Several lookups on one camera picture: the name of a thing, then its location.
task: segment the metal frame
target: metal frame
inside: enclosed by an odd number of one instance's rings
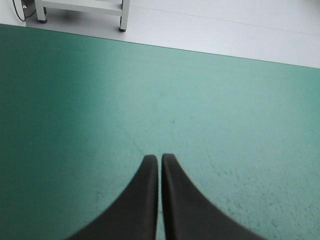
[[[40,23],[46,23],[46,7],[80,12],[91,12],[120,16],[120,31],[127,30],[130,0],[122,4],[108,0],[35,0],[36,15]]]

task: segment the black cable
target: black cable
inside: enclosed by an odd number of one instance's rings
[[[35,12],[36,12],[36,10],[34,10],[33,13],[31,13],[29,16],[26,16],[25,13],[23,13],[24,19],[22,19],[22,18],[19,16],[19,13],[18,13],[18,11],[17,11],[17,7],[16,7],[15,0],[12,0],[12,2],[13,2],[15,14],[17,15],[17,17],[18,17],[22,22],[25,22],[27,18],[30,18],[30,17],[31,17],[33,14],[35,14]]]

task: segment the green mat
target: green mat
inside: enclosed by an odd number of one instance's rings
[[[0,25],[0,239],[70,236],[162,153],[245,227],[318,239],[320,69]]]

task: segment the gray floor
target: gray floor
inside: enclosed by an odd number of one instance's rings
[[[119,17],[48,9],[26,25],[86,36],[320,68],[318,0],[131,0]]]

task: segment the floor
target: floor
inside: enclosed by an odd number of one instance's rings
[[[17,17],[12,0],[2,0],[0,5],[0,24],[26,26],[26,23],[20,21]],[[16,0],[15,6],[19,16],[23,17],[24,14],[21,2]]]
[[[320,69],[28,27],[0,35],[0,239],[65,239],[144,155],[166,152],[268,240],[320,236]],[[160,207],[158,240],[162,219]]]
[[[131,0],[119,17],[48,9],[27,27],[154,46],[320,68],[318,0]]]

